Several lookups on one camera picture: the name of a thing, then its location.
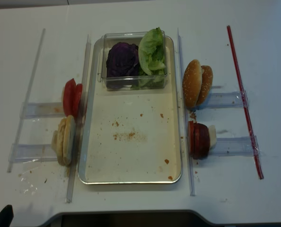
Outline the pale bun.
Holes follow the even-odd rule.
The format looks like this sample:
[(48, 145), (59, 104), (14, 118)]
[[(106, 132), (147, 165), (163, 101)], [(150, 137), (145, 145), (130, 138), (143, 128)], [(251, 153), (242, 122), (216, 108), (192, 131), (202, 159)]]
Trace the pale bun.
[(51, 147), (57, 155), (57, 161), (61, 166), (65, 166), (63, 159), (63, 139), (64, 130), (66, 126), (66, 118), (61, 119), (58, 130), (53, 132), (53, 138), (51, 142)]
[(69, 166), (72, 160), (72, 146), (75, 137), (75, 119), (69, 115), (66, 119), (64, 135), (63, 135), (63, 161), (66, 166)]

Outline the front brown meat patty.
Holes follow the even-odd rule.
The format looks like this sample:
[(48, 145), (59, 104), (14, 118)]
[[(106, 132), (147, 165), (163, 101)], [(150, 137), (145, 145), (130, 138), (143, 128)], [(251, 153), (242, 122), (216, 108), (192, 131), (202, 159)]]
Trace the front brown meat patty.
[(194, 143), (194, 122), (188, 122), (189, 154), (193, 159), (197, 158)]

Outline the green lettuce leaf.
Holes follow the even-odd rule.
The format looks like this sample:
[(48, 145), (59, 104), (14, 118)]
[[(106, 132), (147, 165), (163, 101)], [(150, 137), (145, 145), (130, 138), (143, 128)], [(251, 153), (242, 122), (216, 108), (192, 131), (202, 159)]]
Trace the green lettuce leaf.
[(166, 74), (164, 36), (157, 27), (148, 31), (140, 41), (138, 49), (140, 79), (131, 89), (163, 88)]

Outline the rear red tomato slice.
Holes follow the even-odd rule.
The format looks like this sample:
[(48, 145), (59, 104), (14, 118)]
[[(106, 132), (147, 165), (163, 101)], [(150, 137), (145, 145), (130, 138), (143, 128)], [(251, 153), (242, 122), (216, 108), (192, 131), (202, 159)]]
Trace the rear red tomato slice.
[(74, 93), (74, 97), (73, 97), (73, 103), (72, 103), (72, 116), (74, 118), (77, 118), (77, 116), (78, 116), (79, 102), (81, 99), (82, 90), (83, 90), (83, 85), (81, 83), (77, 84), (75, 93)]

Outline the red tomato slice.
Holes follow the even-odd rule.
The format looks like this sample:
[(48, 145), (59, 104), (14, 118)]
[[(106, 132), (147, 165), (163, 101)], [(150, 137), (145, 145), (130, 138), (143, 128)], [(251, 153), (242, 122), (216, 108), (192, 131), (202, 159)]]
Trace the red tomato slice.
[(75, 97), (75, 91), (76, 91), (76, 82), (74, 79), (71, 79), (67, 81), (64, 92), (63, 92), (63, 111), (66, 116), (72, 115), (73, 113), (73, 101)]
[(81, 99), (82, 90), (83, 90), (83, 85), (81, 83), (77, 84), (75, 93), (74, 93), (74, 97), (73, 97), (73, 103), (72, 103), (72, 116), (74, 118), (77, 118), (77, 116), (78, 116), (79, 102)]

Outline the white cheese slice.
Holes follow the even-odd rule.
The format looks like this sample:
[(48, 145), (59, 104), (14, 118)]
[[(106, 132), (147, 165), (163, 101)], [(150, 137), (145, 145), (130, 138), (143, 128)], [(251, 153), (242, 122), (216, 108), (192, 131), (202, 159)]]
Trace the white cheese slice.
[(212, 149), (217, 142), (215, 125), (210, 125), (208, 127), (208, 131), (209, 131), (209, 138), (210, 138), (210, 149)]

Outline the front red tomato slice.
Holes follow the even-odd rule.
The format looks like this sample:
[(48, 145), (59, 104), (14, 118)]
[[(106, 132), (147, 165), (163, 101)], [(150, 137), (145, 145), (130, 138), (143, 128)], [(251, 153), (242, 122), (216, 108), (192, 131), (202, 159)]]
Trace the front red tomato slice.
[(71, 79), (67, 81), (64, 92), (63, 92), (63, 111), (66, 116), (72, 115), (73, 113), (73, 101), (75, 97), (75, 91), (76, 91), (76, 82), (74, 79)]

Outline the metal baking tray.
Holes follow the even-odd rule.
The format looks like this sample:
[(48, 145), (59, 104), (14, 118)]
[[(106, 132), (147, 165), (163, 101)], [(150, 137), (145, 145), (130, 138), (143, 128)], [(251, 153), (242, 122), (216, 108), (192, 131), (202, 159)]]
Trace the metal baking tray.
[(182, 171), (175, 52), (166, 37), (166, 86), (108, 91), (95, 43), (78, 175), (85, 184), (174, 183)]

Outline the purple cabbage leaf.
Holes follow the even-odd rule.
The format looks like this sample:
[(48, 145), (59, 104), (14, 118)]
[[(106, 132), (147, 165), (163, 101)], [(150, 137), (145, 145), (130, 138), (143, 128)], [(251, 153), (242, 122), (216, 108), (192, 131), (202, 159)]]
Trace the purple cabbage leaf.
[(124, 86), (137, 86), (137, 80), (118, 80), (121, 77), (135, 77), (139, 75), (138, 46), (125, 42), (118, 42), (108, 53), (106, 61), (107, 78), (117, 80), (107, 81), (108, 89), (121, 89)]

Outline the clear plastic container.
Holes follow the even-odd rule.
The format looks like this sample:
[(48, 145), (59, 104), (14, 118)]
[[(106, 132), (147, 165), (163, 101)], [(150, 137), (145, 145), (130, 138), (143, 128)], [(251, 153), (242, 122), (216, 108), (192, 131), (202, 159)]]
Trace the clear plastic container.
[(166, 54), (166, 35), (163, 35), (163, 55), (165, 68), (159, 74), (138, 75), (126, 77), (107, 77), (106, 61), (109, 50), (118, 42), (139, 45), (146, 32), (135, 33), (110, 33), (105, 34), (100, 39), (100, 52), (98, 55), (98, 72), (97, 80), (102, 82), (107, 90), (141, 90), (141, 89), (158, 89), (164, 88), (168, 76), (167, 71), (167, 54)]

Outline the front sesame bun top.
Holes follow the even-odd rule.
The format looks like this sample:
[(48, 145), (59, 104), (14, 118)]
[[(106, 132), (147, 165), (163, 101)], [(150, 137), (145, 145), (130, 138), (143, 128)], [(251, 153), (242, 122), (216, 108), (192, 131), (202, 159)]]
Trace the front sesame bun top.
[(186, 107), (193, 108), (198, 100), (202, 86), (202, 68), (197, 59), (192, 60), (183, 76), (183, 95)]

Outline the sesame bun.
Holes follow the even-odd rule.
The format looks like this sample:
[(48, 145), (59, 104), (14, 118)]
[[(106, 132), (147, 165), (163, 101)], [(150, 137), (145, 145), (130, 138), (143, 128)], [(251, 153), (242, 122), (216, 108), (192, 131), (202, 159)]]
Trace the sesame bun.
[(201, 105), (209, 95), (213, 82), (213, 71), (210, 66), (202, 65), (202, 86), (196, 105)]
[(197, 59), (192, 60), (183, 76), (183, 95), (186, 107), (193, 108), (198, 100), (202, 86), (202, 68)]

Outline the rear sesame bun top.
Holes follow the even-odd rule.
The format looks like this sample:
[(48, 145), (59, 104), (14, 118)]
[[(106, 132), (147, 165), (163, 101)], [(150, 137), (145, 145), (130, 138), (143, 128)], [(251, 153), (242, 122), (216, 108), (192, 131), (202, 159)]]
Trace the rear sesame bun top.
[(202, 86), (196, 105), (201, 105), (209, 95), (213, 82), (213, 71), (210, 66), (202, 65)]

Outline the clear upper right holder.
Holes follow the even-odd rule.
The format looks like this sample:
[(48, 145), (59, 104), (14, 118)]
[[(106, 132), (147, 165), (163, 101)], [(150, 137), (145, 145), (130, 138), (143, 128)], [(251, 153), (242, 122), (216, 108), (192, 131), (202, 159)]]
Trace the clear upper right holder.
[(217, 108), (243, 108), (248, 107), (248, 99), (245, 91), (229, 93), (210, 93), (206, 100), (196, 106), (196, 109)]

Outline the clear holder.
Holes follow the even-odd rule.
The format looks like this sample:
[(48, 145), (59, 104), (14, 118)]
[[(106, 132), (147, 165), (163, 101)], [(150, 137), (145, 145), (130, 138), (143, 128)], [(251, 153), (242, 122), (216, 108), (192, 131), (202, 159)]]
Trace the clear holder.
[(216, 144), (210, 149), (209, 156), (255, 156), (259, 155), (256, 136), (238, 138), (217, 138)]
[(11, 163), (57, 161), (50, 144), (12, 144), (8, 161)]
[(62, 103), (22, 103), (21, 119), (64, 117)]
[(206, 100), (196, 106), (196, 109), (217, 108), (243, 108), (248, 107), (248, 99), (245, 91), (229, 93), (210, 93)]

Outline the clear lower right holder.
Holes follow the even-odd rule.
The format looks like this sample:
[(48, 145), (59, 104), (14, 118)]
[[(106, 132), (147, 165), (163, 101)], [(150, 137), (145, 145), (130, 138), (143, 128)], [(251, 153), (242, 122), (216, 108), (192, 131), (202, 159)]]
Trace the clear lower right holder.
[(209, 156), (255, 156), (259, 155), (256, 136), (238, 138), (217, 138), (216, 144), (210, 149)]

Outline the clear upper left holder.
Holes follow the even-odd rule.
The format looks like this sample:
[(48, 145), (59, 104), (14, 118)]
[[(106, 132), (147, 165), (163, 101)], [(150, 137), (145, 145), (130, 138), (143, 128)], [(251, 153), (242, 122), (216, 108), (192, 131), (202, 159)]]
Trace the clear upper left holder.
[(64, 117), (62, 103), (22, 103), (21, 119)]

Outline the red plastic strip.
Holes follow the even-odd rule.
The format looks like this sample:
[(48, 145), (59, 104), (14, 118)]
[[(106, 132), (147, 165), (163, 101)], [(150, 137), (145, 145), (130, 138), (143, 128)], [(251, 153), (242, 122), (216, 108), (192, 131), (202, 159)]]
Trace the red plastic strip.
[(249, 114), (249, 103), (248, 103), (246, 91), (244, 89), (243, 81), (242, 81), (241, 74), (240, 74), (237, 54), (236, 54), (236, 50), (235, 50), (235, 45), (234, 45), (234, 40), (233, 40), (233, 35), (232, 35), (230, 25), (227, 25), (227, 33), (228, 33), (230, 48), (231, 48), (231, 52), (232, 52), (233, 62), (234, 62), (235, 70), (236, 70), (238, 86), (239, 86), (239, 90), (240, 90), (241, 97), (242, 97), (243, 109), (245, 112), (245, 118), (246, 118), (246, 123), (247, 123), (247, 129), (248, 129), (250, 140), (251, 140), (251, 147), (253, 150), (255, 167), (256, 167), (257, 174), (258, 174), (258, 178), (260, 180), (262, 180), (262, 179), (264, 179), (264, 175), (263, 175), (261, 162), (260, 162), (260, 158), (259, 158), (259, 146), (258, 146), (258, 142), (257, 142), (256, 136), (254, 134), (254, 130), (253, 130), (252, 123), (251, 123), (251, 118), (250, 118), (250, 114)]

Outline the clear lower left holder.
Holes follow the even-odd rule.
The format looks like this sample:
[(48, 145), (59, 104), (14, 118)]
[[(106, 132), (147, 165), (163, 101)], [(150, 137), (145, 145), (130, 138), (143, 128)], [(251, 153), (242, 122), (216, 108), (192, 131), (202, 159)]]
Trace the clear lower left holder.
[(12, 144), (8, 161), (11, 163), (57, 161), (50, 144)]

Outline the black object bottom left corner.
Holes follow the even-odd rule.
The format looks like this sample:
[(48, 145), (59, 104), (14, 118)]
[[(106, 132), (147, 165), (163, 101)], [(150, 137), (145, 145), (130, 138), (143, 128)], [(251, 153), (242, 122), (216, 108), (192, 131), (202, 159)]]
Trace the black object bottom left corner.
[(10, 227), (10, 224), (14, 218), (12, 205), (7, 205), (0, 212), (0, 227)]

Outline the clear rail right of tray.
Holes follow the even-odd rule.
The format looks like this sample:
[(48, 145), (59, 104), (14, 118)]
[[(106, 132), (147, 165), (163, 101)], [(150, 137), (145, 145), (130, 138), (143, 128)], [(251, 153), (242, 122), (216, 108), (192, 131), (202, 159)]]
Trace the clear rail right of tray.
[[(179, 34), (179, 28), (177, 28), (177, 47), (178, 47), (178, 55), (179, 55), (179, 69), (181, 75), (181, 81), (183, 81), (183, 53), (182, 53), (182, 41), (181, 36)], [(189, 134), (188, 134), (188, 117), (187, 117), (187, 109), (185, 107), (184, 95), (182, 92), (182, 105), (183, 105), (183, 119), (184, 119), (184, 127), (185, 127), (185, 139), (186, 139), (186, 157), (187, 157), (187, 172), (189, 178), (189, 188), (190, 188), (190, 196), (195, 196), (195, 187), (194, 187), (194, 177), (193, 177), (193, 160), (189, 154)]]

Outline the clear rail of tray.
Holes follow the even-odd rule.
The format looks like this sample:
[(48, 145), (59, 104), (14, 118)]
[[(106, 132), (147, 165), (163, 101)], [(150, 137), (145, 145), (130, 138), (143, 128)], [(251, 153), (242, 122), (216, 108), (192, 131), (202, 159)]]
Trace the clear rail of tray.
[[(177, 28), (177, 47), (178, 47), (178, 55), (179, 55), (179, 69), (181, 75), (181, 81), (183, 81), (183, 53), (182, 53), (182, 41), (181, 36), (179, 34), (179, 28)], [(187, 109), (185, 107), (184, 95), (182, 92), (182, 105), (183, 105), (183, 119), (184, 119), (184, 127), (185, 127), (185, 139), (186, 139), (186, 157), (187, 157), (187, 172), (189, 178), (189, 188), (190, 188), (190, 196), (195, 196), (195, 187), (194, 187), (194, 177), (193, 177), (193, 160), (189, 154), (189, 134), (188, 134), (188, 117), (187, 117)]]
[(75, 138), (74, 138), (73, 147), (72, 147), (72, 162), (71, 162), (71, 166), (70, 166), (69, 179), (68, 179), (68, 185), (67, 185), (67, 194), (66, 194), (66, 200), (65, 200), (67, 204), (72, 202), (79, 147), (80, 147), (80, 142), (82, 140), (82, 134), (83, 134), (83, 116), (85, 114), (84, 106), (85, 106), (85, 103), (87, 102), (87, 101), (85, 101), (85, 99), (88, 96), (86, 90), (87, 90), (90, 54), (91, 54), (91, 34), (88, 34), (86, 48), (85, 48), (85, 58), (84, 58), (84, 64), (83, 64), (82, 81), (81, 81), (81, 83), (83, 85), (83, 91), (82, 91), (81, 100), (79, 103), (78, 116), (76, 118), (76, 131), (75, 131)]

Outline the clear rail left of tray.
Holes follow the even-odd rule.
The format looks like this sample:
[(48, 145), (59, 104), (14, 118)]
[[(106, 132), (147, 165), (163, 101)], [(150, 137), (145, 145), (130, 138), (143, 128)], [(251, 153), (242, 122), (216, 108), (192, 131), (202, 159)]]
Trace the clear rail left of tray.
[(84, 64), (83, 64), (82, 81), (81, 81), (81, 83), (83, 85), (83, 91), (82, 91), (81, 100), (79, 103), (78, 116), (76, 118), (76, 131), (75, 131), (75, 138), (74, 138), (73, 147), (72, 147), (72, 162), (71, 162), (71, 166), (70, 166), (69, 179), (68, 179), (68, 185), (67, 185), (67, 194), (66, 194), (66, 200), (65, 200), (67, 204), (72, 202), (79, 147), (80, 147), (80, 142), (82, 140), (82, 134), (83, 134), (83, 116), (85, 114), (84, 106), (85, 106), (85, 103), (87, 102), (87, 101), (85, 101), (85, 99), (88, 96), (86, 90), (87, 90), (90, 54), (91, 54), (91, 34), (88, 34), (86, 48), (85, 48), (85, 58), (84, 58)]

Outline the clear far left rail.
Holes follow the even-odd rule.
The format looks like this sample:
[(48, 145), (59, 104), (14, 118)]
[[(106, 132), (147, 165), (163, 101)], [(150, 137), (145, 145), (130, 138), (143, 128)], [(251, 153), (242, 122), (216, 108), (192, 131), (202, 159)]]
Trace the clear far left rail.
[(42, 33), (41, 33), (41, 37), (40, 37), (40, 41), (39, 41), (39, 45), (38, 45), (38, 48), (37, 48), (36, 56), (35, 56), (35, 61), (34, 61), (33, 67), (32, 67), (32, 73), (31, 73), (30, 80), (29, 80), (29, 83), (28, 83), (28, 88), (27, 88), (27, 91), (26, 91), (25, 99), (24, 99), (24, 102), (23, 102), (23, 105), (22, 105), (22, 108), (21, 108), (21, 112), (20, 112), (20, 119), (19, 119), (19, 124), (18, 124), (18, 129), (17, 129), (14, 145), (12, 146), (11, 151), (10, 151), (10, 158), (9, 158), (7, 173), (12, 172), (15, 156), (17, 154), (18, 142), (19, 142), (19, 139), (20, 139), (20, 136), (21, 136), (23, 123), (24, 123), (24, 120), (25, 120), (25, 117), (26, 117), (26, 109), (27, 109), (27, 106), (28, 106), (33, 82), (34, 82), (34, 79), (35, 79), (36, 70), (37, 70), (37, 66), (38, 66), (38, 62), (39, 62), (39, 58), (40, 58), (40, 54), (41, 54), (41, 49), (42, 49), (43, 42), (44, 42), (45, 33), (46, 33), (46, 29), (43, 28)]

